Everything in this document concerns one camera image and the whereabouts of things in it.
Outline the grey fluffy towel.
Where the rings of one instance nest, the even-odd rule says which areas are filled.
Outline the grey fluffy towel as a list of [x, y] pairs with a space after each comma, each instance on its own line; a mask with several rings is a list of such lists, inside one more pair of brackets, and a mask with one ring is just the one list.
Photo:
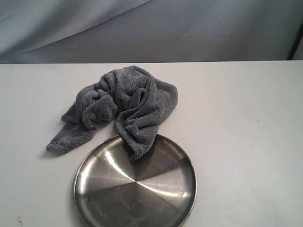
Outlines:
[[61, 117], [62, 129], [46, 146], [66, 154], [92, 139], [98, 124], [115, 120], [119, 135], [133, 151], [135, 161], [153, 145], [159, 125], [178, 103], [177, 88], [138, 66], [112, 70], [99, 82], [83, 88]]

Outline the round stainless steel plate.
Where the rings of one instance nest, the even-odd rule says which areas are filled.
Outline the round stainless steel plate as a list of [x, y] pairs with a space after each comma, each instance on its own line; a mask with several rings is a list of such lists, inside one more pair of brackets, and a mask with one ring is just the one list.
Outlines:
[[116, 135], [81, 163], [72, 187], [75, 212], [87, 227], [180, 227], [197, 197], [196, 172], [177, 143], [157, 135], [136, 161]]

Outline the grey backdrop cloth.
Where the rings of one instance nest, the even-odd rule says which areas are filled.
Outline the grey backdrop cloth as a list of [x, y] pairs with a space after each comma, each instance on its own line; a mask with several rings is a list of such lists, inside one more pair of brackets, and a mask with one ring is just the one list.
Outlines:
[[1, 63], [300, 60], [300, 0], [3, 0]]

